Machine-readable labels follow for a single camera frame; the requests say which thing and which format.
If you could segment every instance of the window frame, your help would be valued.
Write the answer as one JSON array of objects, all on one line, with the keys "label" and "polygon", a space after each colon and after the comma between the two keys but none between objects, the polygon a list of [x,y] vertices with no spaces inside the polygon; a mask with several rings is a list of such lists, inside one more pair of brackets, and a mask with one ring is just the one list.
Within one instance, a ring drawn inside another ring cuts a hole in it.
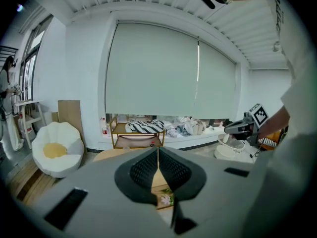
[{"label": "window frame", "polygon": [[[33,100],[33,79],[34,79],[35,64],[36,64],[36,60],[38,58],[38,52],[39,52],[39,49],[40,49],[40,46],[41,46],[41,43],[43,40],[43,36],[45,35],[45,31],[47,30],[48,26],[50,25],[52,19],[53,19],[52,15],[48,16],[35,29],[33,29],[29,38],[28,38],[28,41],[26,43],[26,46],[25,46],[25,49],[23,52],[23,58],[21,61],[20,74],[19,74],[19,84],[21,86],[21,89],[23,90],[23,94],[21,94],[20,100],[27,100],[28,99],[28,94],[25,95],[25,85],[27,85],[26,80],[27,81],[29,80],[29,69],[26,70],[26,66],[28,64],[28,61],[31,62],[32,58],[34,56],[36,56],[34,63],[33,63],[33,71],[32,71],[32,75],[31,75],[32,76],[32,78],[31,78],[31,100]],[[42,26],[44,24],[47,24],[47,26],[44,29],[42,29]],[[42,30],[41,32],[44,31],[44,34],[42,35],[39,44],[37,44],[36,46],[31,48],[32,43],[33,43],[34,39],[39,35],[40,30]],[[26,72],[28,72],[28,76],[27,76],[27,79],[25,80],[25,76],[26,76],[25,73]]]}]

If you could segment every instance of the clothes pile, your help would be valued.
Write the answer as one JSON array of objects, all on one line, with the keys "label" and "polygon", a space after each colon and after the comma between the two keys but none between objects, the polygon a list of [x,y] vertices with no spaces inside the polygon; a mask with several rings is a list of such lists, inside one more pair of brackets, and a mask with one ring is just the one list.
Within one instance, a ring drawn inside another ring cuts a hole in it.
[{"label": "clothes pile", "polygon": [[164,127],[166,129],[166,134],[170,137],[176,138],[177,137],[177,130],[172,125],[172,123],[169,121],[163,121],[163,122],[164,122]]},{"label": "clothes pile", "polygon": [[179,117],[180,124],[177,126],[177,132],[183,136],[201,135],[206,125],[199,119]]},{"label": "clothes pile", "polygon": [[144,134],[160,133],[165,130],[161,120],[153,121],[130,121],[125,125],[126,132],[138,132]]}]

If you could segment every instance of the roller blind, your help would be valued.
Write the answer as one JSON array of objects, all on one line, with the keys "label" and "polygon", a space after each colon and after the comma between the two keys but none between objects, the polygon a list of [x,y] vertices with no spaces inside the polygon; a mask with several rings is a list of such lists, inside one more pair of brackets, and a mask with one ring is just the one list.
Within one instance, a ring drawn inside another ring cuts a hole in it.
[{"label": "roller blind", "polygon": [[106,76],[106,112],[192,116],[197,40],[163,27],[119,23]]},{"label": "roller blind", "polygon": [[235,93],[235,64],[203,42],[199,42],[199,53],[194,116],[199,119],[230,118]]}]

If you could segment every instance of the wooden floor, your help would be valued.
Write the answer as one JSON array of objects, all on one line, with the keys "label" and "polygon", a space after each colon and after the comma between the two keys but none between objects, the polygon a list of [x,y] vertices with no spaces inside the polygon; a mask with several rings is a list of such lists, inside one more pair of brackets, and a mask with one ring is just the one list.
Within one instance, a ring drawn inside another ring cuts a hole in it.
[{"label": "wooden floor", "polygon": [[11,180],[8,189],[13,197],[30,206],[57,181],[59,179],[44,174],[31,160]]}]

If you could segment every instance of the white chair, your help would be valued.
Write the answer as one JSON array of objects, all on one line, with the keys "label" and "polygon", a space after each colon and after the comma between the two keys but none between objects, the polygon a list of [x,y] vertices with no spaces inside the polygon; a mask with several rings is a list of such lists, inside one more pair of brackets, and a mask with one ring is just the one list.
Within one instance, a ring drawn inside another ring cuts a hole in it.
[{"label": "white chair", "polygon": [[[44,147],[57,143],[66,148],[66,154],[48,158]],[[63,178],[78,169],[84,153],[84,144],[79,131],[67,122],[52,122],[42,127],[32,142],[33,159],[39,169],[54,178]]]}]

